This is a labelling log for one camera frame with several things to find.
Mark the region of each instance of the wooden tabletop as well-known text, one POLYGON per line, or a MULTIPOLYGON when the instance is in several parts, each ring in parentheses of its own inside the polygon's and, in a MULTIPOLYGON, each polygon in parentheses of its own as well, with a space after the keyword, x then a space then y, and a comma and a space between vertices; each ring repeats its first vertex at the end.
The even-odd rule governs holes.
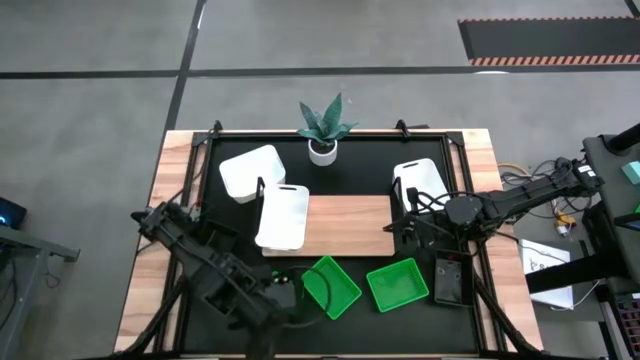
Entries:
MULTIPOLYGON (((359 133, 394 133, 400 130, 352 130, 359 133)), ((471 178, 475 191, 502 190, 498 165, 496 163, 489 131, 487 129, 429 129, 411 130, 412 132, 444 132, 460 131, 464 135, 467 161, 471 170, 471 178)), ((255 133, 247 130, 223 130, 224 133, 255 133)), ((282 132, 282 130, 267 130, 264 132, 282 132)), ((191 138, 194 131, 169 131, 160 154, 160 162, 154 178, 151 191, 150 206, 156 206, 167 200, 180 190, 184 184, 189 153, 191 150, 191 138)), ((204 158, 204 148, 198 154, 197 165, 204 158)), ((456 181, 459 189, 464 189, 464 181, 461 175, 461 167, 458 162, 457 148, 452 146, 452 158, 456 172, 456 181)), ((192 188, 192 198, 198 192, 200 179, 196 179, 192 188)), ((503 226, 502 232, 513 233, 510 226, 503 226)), ((139 247, 146 245, 148 241, 141 239, 139 247)), ((538 349, 542 349, 542 340, 538 331, 538 324, 533 312, 533 305, 529 297, 529 290, 522 270, 518 247, 511 239, 494 236, 487 242, 487 253, 493 276, 496 295, 500 306, 516 328, 524 335, 529 343, 538 349)), ((138 337, 145 326, 158 310, 164 289, 167 268, 169 263, 169 251, 159 243, 153 244, 139 254, 133 266, 131 282, 122 319, 114 346, 115 351, 124 350, 138 337)), ((496 349, 493 336, 491 316, 480 300, 480 311, 489 349, 496 349)), ((169 317, 165 347, 172 345, 175 331, 177 305, 169 317)))

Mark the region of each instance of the white bin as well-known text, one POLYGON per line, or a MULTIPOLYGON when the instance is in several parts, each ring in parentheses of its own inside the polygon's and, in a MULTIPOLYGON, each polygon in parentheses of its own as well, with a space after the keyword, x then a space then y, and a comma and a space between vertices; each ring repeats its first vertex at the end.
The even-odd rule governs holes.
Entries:
MULTIPOLYGON (((404 208, 407 212, 411 211, 411 203, 407 196, 407 189, 409 188, 414 187, 418 189, 419 192, 427 193, 434 198, 447 193, 447 188, 442 182, 438 168, 431 159, 425 158, 397 165, 393 168, 393 181, 395 181, 397 177, 400 177, 400 185, 402 186, 402 202, 404 203, 404 208)), ((431 202, 431 200, 424 196, 421 197, 421 200, 426 204, 431 202)), ((449 201, 449 196, 443 196, 438 200, 442 203, 446 203, 449 201)), ((442 209, 441 205, 435 203, 432 204, 431 207, 434 210, 442 209)), ((423 213, 427 211, 429 210, 424 209, 420 212, 423 213)))
POLYGON ((275 250, 299 250, 304 244, 309 189, 296 185, 267 185, 256 244, 275 250))
POLYGON ((240 204, 256 198, 258 177, 266 186, 284 184, 286 171, 273 145, 265 145, 220 164, 227 194, 240 204))

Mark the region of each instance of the green leaves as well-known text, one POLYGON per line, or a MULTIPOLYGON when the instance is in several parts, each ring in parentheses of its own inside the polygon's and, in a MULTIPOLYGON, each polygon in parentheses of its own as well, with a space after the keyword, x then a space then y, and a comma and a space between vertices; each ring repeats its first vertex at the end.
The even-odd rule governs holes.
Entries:
POLYGON ((331 102, 327 110, 324 112, 322 122, 320 122, 320 130, 325 135, 329 135, 336 130, 342 115, 342 93, 338 93, 331 102))
POLYGON ((331 145, 334 140, 347 136, 357 124, 340 124, 342 116, 342 93, 331 102, 324 116, 312 111, 307 105, 300 103, 300 111, 307 122, 308 129, 298 130, 301 136, 323 145, 331 145))
POLYGON ((307 122, 307 126, 309 127, 309 129, 320 130, 320 127, 318 126, 318 120, 316 118, 317 113, 314 114, 314 112, 311 111, 311 109, 309 109, 309 107, 302 102, 300 103, 300 111, 302 111, 302 116, 307 122))

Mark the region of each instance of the green bin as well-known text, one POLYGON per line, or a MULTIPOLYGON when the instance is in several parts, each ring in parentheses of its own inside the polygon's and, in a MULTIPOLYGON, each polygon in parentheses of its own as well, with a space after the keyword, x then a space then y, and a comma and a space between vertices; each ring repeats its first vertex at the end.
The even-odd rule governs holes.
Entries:
POLYGON ((380 312, 429 295, 427 284, 413 258, 372 271, 367 274, 367 281, 380 312))
MULTIPOLYGON (((336 320, 362 295, 362 290, 331 256, 325 256, 318 260, 313 268, 322 273, 329 281, 331 304, 327 315, 331 320, 336 320)), ((311 270, 307 270, 302 275, 302 281, 305 289, 324 309, 327 306, 327 283, 320 275, 311 270)))

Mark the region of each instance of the metal stand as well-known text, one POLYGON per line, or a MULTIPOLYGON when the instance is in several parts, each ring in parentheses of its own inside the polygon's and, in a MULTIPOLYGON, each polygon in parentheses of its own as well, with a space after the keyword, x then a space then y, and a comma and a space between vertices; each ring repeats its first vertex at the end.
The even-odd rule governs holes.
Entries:
POLYGON ((12 252, 10 262, 14 273, 9 286, 14 287, 15 296, 7 296, 7 300, 3 299, 3 304, 0 304, 7 308, 6 322, 0 328, 0 359, 13 359, 29 308, 36 297, 38 284, 46 273, 49 256, 56 255, 65 262, 75 262, 80 250, 69 249, 3 226, 0 226, 0 243, 5 245, 3 251, 12 252), (6 305, 7 301, 11 301, 12 305, 6 305))
POLYGON ((54 244, 26 234, 22 231, 13 230, 0 226, 0 241, 14 247, 30 247, 48 252, 50 255, 57 255, 65 262, 75 262, 80 255, 80 250, 70 249, 66 246, 54 244))

